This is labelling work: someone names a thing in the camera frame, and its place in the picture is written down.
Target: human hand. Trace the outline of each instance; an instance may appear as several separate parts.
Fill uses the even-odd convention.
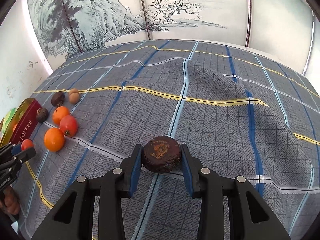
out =
[[[4,204],[0,201],[0,208],[9,214],[17,215],[20,212],[20,204],[13,188],[8,186],[3,193]]]

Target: brown fruit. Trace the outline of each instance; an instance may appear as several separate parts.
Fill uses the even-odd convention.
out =
[[[64,101],[64,92],[58,91],[51,98],[51,104],[53,106],[62,106]]]
[[[179,144],[168,136],[154,137],[147,142],[141,156],[143,166],[155,173],[172,171],[180,158]]]
[[[69,95],[71,95],[71,94],[73,94],[73,93],[79,94],[79,90],[76,89],[76,88],[73,88],[73,89],[71,89],[71,90],[69,91]]]
[[[76,104],[78,103],[80,100],[80,95],[78,93],[72,93],[71,95],[69,95],[69,102],[72,104]]]
[[[37,110],[37,115],[36,115],[36,120],[38,122],[44,122],[45,120],[47,120],[49,117],[49,112],[47,109],[45,108],[39,108]]]

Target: small round fruit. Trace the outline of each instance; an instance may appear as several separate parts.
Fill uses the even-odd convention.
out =
[[[44,135],[44,145],[52,152],[57,152],[62,149],[65,143],[63,133],[56,127],[50,128]]]
[[[55,124],[59,125],[62,118],[64,118],[66,115],[69,115],[70,111],[65,106],[59,106],[56,108],[56,110],[53,112],[52,120]]]
[[[73,89],[71,89],[71,90],[69,91],[69,95],[71,95],[71,94],[73,94],[73,93],[79,94],[79,90],[76,89],[76,88],[73,88]]]
[[[47,109],[39,108],[37,110],[36,120],[37,122],[44,122],[49,117],[49,111]]]
[[[72,104],[76,104],[78,103],[80,100],[80,95],[77,94],[77,93],[73,93],[71,95],[69,95],[69,102],[72,103]]]
[[[25,111],[22,111],[20,114],[19,114],[19,119],[21,119],[24,115]]]
[[[21,150],[24,151],[25,149],[28,149],[30,147],[34,147],[33,142],[30,139],[25,139],[21,143]]]
[[[53,106],[62,106],[65,95],[64,92],[58,91],[51,98],[51,104]]]
[[[181,151],[176,140],[168,136],[157,136],[143,147],[141,161],[149,171],[165,173],[179,163]]]
[[[59,128],[65,136],[75,136],[78,131],[77,120],[72,115],[67,115],[61,119]]]

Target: painted mountain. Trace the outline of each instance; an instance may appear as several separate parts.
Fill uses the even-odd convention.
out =
[[[145,29],[143,19],[134,17],[119,0],[28,0],[28,7],[46,56],[101,48],[107,41]]]

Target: finger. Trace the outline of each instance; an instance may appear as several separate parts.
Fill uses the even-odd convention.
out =
[[[3,193],[4,193],[4,195],[6,195],[6,196],[12,194],[12,187],[11,187],[11,186],[6,187],[6,188],[3,190]]]
[[[12,214],[14,211],[15,211],[15,209],[17,208],[17,205],[16,204],[14,204],[14,205],[11,205],[11,206],[7,206],[7,212],[8,213],[10,213],[10,214]]]
[[[15,210],[12,212],[12,215],[17,215],[20,212],[20,205],[19,203],[17,204],[17,207],[15,208]]]
[[[7,207],[11,206],[14,202],[16,202],[14,195],[5,196],[5,198],[4,198],[4,204],[5,204]]]

